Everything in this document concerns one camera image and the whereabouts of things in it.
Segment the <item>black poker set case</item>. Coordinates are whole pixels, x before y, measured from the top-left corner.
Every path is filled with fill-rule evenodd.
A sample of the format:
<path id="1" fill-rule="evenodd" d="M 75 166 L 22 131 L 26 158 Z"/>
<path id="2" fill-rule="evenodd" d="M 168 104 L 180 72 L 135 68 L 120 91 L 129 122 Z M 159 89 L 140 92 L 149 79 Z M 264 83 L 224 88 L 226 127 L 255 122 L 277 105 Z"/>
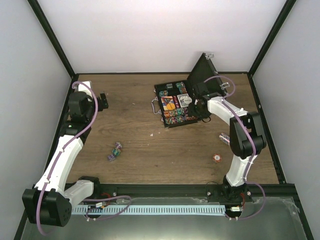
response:
<path id="1" fill-rule="evenodd" d="M 213 65 L 211 58 L 212 54 L 202 53 L 197 60 L 195 66 L 190 72 L 189 76 L 184 80 L 172 81 L 167 83 L 160 83 L 154 85 L 155 101 L 159 106 L 158 111 L 154 111 L 154 114 L 160 114 L 164 127 L 175 128 L 185 125 L 195 124 L 199 121 L 211 120 L 210 112 L 209 117 L 206 119 L 198 119 L 194 116 L 187 117 L 186 121 L 177 124 L 166 124 L 164 122 L 164 109 L 161 102 L 161 97 L 172 96 L 175 104 L 175 109 L 185 108 L 188 112 L 188 107 L 181 107 L 177 95 L 181 95 L 180 91 L 176 87 L 176 83 L 183 82 L 187 90 L 188 96 L 194 100 L 210 100 L 213 97 L 224 97 L 227 95 L 226 87 L 224 86 L 220 77 L 218 77 L 217 70 Z"/>

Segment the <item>purple poker chip stack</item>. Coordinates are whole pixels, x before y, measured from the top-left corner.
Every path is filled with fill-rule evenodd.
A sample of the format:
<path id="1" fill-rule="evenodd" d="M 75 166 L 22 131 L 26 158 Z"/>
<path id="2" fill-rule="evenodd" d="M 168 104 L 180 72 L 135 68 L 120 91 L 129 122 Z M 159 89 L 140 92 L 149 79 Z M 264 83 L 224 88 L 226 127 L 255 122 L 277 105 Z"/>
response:
<path id="1" fill-rule="evenodd" d="M 107 156 L 107 159 L 108 159 L 109 162 L 112 162 L 112 161 L 114 161 L 116 159 L 116 156 L 113 155 L 113 154 L 110 154 L 110 155 Z"/>
<path id="2" fill-rule="evenodd" d="M 115 143 L 115 148 L 121 150 L 123 148 L 122 144 L 120 142 Z"/>

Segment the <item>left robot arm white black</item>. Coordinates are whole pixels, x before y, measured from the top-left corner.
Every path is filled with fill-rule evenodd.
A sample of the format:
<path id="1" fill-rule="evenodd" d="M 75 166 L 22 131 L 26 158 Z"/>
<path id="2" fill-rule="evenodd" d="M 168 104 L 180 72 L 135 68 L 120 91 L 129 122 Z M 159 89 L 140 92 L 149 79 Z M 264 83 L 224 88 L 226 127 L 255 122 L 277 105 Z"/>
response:
<path id="1" fill-rule="evenodd" d="M 97 202 L 102 196 L 97 177 L 82 176 L 65 188 L 71 168 L 82 150 L 98 112 L 108 108 L 105 95 L 96 97 L 91 81 L 76 81 L 68 98 L 67 119 L 62 124 L 55 152 L 42 177 L 22 195 L 32 224 L 64 227 L 72 210 L 82 201 Z"/>

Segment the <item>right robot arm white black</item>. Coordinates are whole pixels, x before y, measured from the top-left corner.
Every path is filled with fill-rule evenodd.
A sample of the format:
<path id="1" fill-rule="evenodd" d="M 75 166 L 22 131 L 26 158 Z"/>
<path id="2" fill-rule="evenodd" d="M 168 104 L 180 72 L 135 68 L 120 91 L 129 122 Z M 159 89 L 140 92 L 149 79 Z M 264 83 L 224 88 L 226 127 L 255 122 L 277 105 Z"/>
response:
<path id="1" fill-rule="evenodd" d="M 258 112 L 248 112 L 227 101 L 230 95 L 206 82 L 193 87 L 193 100 L 188 112 L 204 119 L 215 115 L 229 126 L 229 146 L 233 153 L 230 169 L 223 178 L 222 195 L 229 202 L 236 200 L 248 183 L 248 173 L 255 159 L 266 147 L 267 140 Z"/>

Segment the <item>striped chip roll by arm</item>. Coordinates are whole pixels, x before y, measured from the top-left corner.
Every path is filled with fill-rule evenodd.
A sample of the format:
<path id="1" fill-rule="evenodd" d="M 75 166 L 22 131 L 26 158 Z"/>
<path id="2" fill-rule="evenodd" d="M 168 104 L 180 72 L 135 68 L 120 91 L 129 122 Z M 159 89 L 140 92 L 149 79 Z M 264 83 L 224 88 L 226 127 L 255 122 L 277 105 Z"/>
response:
<path id="1" fill-rule="evenodd" d="M 230 137 L 227 135 L 227 134 L 225 134 L 225 133 L 221 133 L 220 135 L 219 135 L 219 139 L 223 142 L 223 143 L 225 143 L 226 145 L 230 145 Z"/>

